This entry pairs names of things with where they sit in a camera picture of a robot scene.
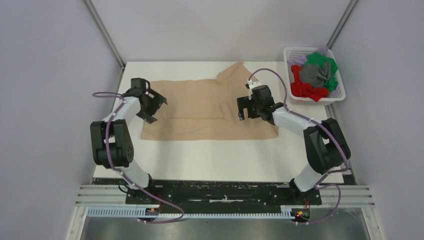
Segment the beige t shirt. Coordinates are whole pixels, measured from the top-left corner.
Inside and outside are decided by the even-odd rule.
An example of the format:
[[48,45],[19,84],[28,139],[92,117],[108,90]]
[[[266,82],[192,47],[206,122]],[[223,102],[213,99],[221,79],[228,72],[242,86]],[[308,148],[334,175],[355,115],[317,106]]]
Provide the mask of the beige t shirt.
[[150,141],[267,140],[279,128],[260,118],[240,120],[237,98],[248,94],[251,72],[242,61],[232,64],[216,78],[152,82],[151,87],[167,99],[154,114],[155,122],[143,124],[141,139]]

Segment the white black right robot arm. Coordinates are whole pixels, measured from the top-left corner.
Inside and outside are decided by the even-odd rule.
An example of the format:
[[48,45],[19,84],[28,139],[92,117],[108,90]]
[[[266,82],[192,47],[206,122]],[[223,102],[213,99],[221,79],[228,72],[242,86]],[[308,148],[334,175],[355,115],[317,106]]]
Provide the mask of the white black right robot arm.
[[245,84],[247,96],[237,98],[238,117],[244,120],[260,118],[279,128],[287,129],[304,140],[307,164],[289,182],[289,199],[302,204],[309,191],[317,189],[330,174],[340,173],[341,165],[349,169],[351,151],[339,123],[333,119],[314,120],[295,112],[282,102],[275,102],[270,88],[260,82]]

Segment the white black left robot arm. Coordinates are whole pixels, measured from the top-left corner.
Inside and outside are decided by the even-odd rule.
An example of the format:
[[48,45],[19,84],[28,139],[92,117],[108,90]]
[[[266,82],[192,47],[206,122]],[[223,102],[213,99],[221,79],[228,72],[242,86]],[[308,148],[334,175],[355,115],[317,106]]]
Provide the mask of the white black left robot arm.
[[140,200],[145,204],[153,203],[157,190],[150,186],[151,175],[136,163],[129,124],[135,118],[147,124],[156,122],[154,115],[167,99],[153,90],[150,81],[144,78],[132,78],[130,88],[124,93],[99,91],[93,93],[93,97],[118,100],[117,107],[108,116],[90,124],[95,164],[118,173],[131,189],[138,189]]

